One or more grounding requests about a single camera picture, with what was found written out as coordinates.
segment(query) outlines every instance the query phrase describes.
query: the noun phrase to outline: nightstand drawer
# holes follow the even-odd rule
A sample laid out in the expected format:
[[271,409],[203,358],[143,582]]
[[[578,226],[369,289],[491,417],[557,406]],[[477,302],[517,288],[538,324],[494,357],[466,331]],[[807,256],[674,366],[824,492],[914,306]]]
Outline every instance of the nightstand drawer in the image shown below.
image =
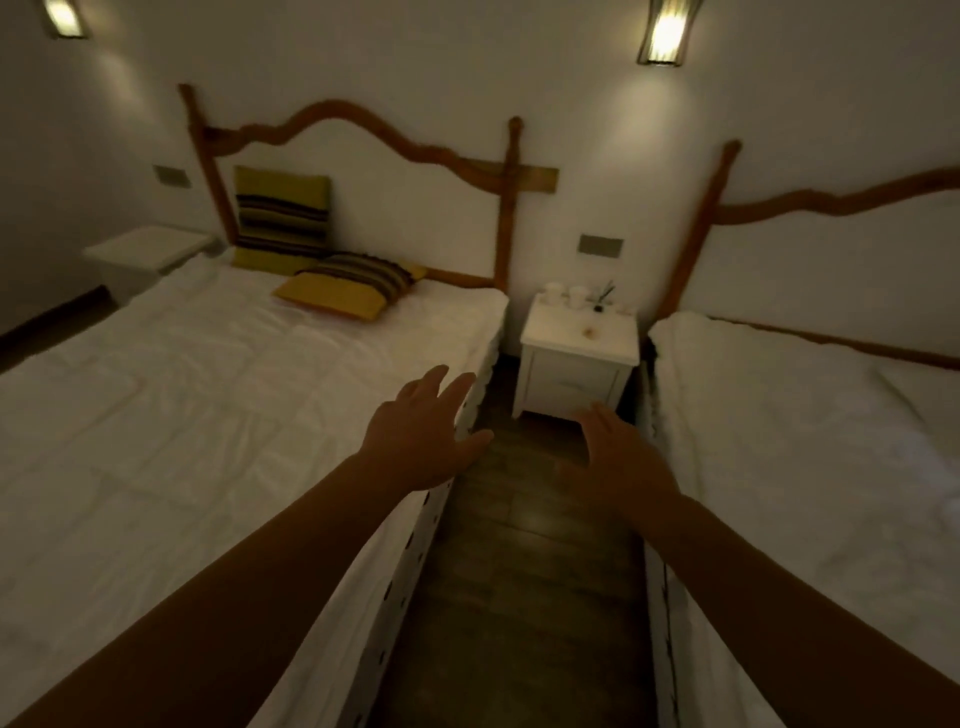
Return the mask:
[[621,369],[585,356],[535,350],[524,408],[569,419],[591,402],[608,401]]

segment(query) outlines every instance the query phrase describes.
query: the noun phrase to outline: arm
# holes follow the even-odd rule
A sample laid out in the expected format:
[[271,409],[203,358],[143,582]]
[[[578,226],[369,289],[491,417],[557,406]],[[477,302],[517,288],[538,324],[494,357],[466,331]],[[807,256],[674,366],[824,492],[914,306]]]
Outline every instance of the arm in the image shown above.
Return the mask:
[[578,421],[589,467],[561,463],[561,478],[657,550],[787,726],[956,725],[960,686],[682,496],[656,449],[611,410],[594,405]]
[[360,548],[409,493],[441,485],[492,433],[453,439],[475,377],[446,367],[381,405],[363,447],[11,723],[246,726]]

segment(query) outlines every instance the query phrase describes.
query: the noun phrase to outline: hand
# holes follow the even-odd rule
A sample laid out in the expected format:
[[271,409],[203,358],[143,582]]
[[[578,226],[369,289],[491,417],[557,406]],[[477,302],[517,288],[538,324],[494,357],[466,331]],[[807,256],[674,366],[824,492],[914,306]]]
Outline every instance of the hand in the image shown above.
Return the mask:
[[449,367],[434,367],[384,402],[367,426],[358,455],[397,478],[402,494],[434,488],[466,470],[493,439],[486,429],[456,442],[453,422],[477,377],[463,374],[440,392]]
[[595,402],[575,417],[587,438],[588,468],[565,460],[558,475],[571,492],[630,517],[657,493],[677,493],[677,482],[657,449],[606,405]]

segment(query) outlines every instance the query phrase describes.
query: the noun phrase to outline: dark floor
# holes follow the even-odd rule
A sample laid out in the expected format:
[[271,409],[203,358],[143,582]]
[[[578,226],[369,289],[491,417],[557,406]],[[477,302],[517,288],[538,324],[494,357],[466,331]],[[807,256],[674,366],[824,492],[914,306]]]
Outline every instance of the dark floor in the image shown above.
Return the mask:
[[107,290],[98,288],[0,336],[0,373],[99,324],[116,309]]
[[501,357],[369,725],[656,726],[642,546],[555,483],[579,427],[510,416]]

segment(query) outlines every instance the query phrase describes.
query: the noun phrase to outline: wooden headboard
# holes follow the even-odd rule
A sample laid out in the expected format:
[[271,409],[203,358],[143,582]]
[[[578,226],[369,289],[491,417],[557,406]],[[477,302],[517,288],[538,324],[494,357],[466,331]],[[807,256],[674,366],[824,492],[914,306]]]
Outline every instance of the wooden headboard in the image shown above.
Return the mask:
[[404,159],[421,164],[439,164],[470,186],[500,198],[492,278],[431,268],[427,277],[433,280],[464,288],[498,288],[506,293],[514,241],[517,193],[553,193],[557,189],[559,170],[520,164],[523,120],[518,116],[512,118],[508,125],[510,142],[503,162],[490,162],[462,158],[446,147],[417,144],[372,111],[349,101],[336,99],[311,104],[278,126],[248,124],[239,129],[211,127],[206,123],[197,101],[196,89],[190,84],[180,84],[178,88],[186,105],[190,138],[204,171],[210,197],[213,198],[213,204],[231,245],[235,244],[237,239],[237,220],[216,158],[234,155],[255,141],[282,146],[309,127],[327,119],[341,119],[355,124],[373,134]]
[[[946,190],[960,190],[960,167],[942,167],[892,182],[878,184],[848,195],[834,195],[814,189],[801,189],[755,203],[723,205],[721,204],[721,198],[724,189],[727,187],[733,163],[736,162],[742,149],[743,144],[738,139],[727,142],[723,147],[720,162],[710,178],[703,199],[697,207],[680,258],[674,267],[666,293],[660,301],[660,307],[657,310],[658,321],[667,318],[680,308],[681,298],[690,277],[693,275],[693,270],[700,253],[704,249],[704,244],[707,242],[710,229],[714,225],[747,225],[801,210],[831,217],[845,217],[921,195]],[[820,344],[843,344],[869,354],[960,370],[960,358],[943,354],[901,349],[813,331],[779,328],[754,322],[732,322],[747,324],[764,330],[790,333]]]

